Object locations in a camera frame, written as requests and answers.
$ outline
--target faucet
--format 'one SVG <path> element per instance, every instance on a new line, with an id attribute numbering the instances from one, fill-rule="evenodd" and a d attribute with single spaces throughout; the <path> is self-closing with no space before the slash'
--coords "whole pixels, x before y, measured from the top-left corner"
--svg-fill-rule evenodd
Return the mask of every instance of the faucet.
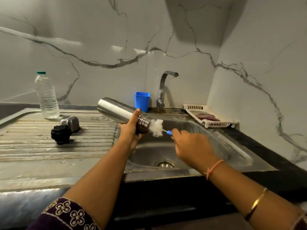
<path id="1" fill-rule="evenodd" d="M 172 77 L 178 77 L 179 74 L 176 72 L 172 72 L 172 71 L 165 71 L 161 77 L 161 81 L 160 81 L 160 88 L 159 88 L 159 96 L 157 99 L 157 111 L 162 111 L 162 109 L 165 107 L 165 104 L 163 103 L 163 98 L 164 98 L 164 84 L 165 84 L 165 79 L 167 77 L 167 75 L 172 75 Z"/>

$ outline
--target plastic water bottle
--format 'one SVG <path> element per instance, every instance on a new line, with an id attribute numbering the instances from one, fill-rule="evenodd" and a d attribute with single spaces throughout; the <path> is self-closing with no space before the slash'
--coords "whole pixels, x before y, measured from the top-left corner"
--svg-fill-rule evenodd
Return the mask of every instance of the plastic water bottle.
<path id="1" fill-rule="evenodd" d="M 46 72 L 37 71 L 36 73 L 38 75 L 35 79 L 35 87 L 41 113 L 45 119 L 55 119 L 59 117 L 59 105 L 52 81 L 46 76 Z"/>

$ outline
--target purple sleeve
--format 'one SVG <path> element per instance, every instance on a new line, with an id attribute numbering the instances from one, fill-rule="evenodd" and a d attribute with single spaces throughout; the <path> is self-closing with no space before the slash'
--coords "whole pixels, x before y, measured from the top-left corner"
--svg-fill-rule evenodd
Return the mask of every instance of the purple sleeve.
<path id="1" fill-rule="evenodd" d="M 293 230 L 307 230 L 307 214 L 301 216 L 295 223 Z"/>
<path id="2" fill-rule="evenodd" d="M 93 218 L 77 203 L 58 198 L 27 230 L 100 230 Z"/>

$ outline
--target sink drain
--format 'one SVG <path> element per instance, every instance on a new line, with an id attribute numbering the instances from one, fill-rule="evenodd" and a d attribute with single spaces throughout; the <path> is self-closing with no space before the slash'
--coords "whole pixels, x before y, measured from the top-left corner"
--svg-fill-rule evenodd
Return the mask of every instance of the sink drain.
<path id="1" fill-rule="evenodd" d="M 160 161 L 158 164 L 157 164 L 157 167 L 167 167 L 167 168 L 174 168 L 174 164 L 169 162 L 169 161 Z"/>

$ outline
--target forearm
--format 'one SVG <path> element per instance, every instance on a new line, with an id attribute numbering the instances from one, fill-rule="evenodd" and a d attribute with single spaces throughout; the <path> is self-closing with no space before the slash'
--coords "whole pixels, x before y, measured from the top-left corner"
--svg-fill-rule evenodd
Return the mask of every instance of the forearm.
<path id="1" fill-rule="evenodd" d="M 210 181 L 246 216 L 264 187 L 232 169 L 224 162 L 218 165 Z M 275 193 L 268 191 L 251 216 L 255 229 L 290 229 L 303 211 Z"/>
<path id="2" fill-rule="evenodd" d="M 79 203 L 104 229 L 112 214 L 130 148 L 119 138 L 110 151 L 64 197 Z"/>

